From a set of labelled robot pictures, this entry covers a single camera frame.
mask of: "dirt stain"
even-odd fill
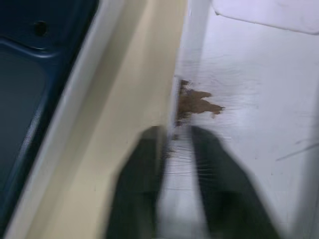
[[[211,104],[202,98],[211,97],[212,94],[203,91],[187,90],[188,81],[181,80],[178,99],[178,110],[176,125],[181,125],[181,121],[190,117],[191,114],[212,112],[213,117],[219,115],[224,107]]]

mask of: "floor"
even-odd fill
[[[209,239],[197,184],[189,126],[175,130],[158,205],[158,235],[166,239]]]
[[[193,114],[191,123],[219,135],[253,178],[282,234],[318,238],[318,37],[218,15],[209,0],[190,1],[186,25],[176,74],[225,107],[220,115]],[[180,166],[181,158],[188,165]],[[185,210],[200,204],[187,196],[195,186],[185,186],[195,180],[191,153],[178,149],[171,160],[170,199],[162,203],[184,205],[171,214],[184,218],[176,225],[200,224],[194,211]]]

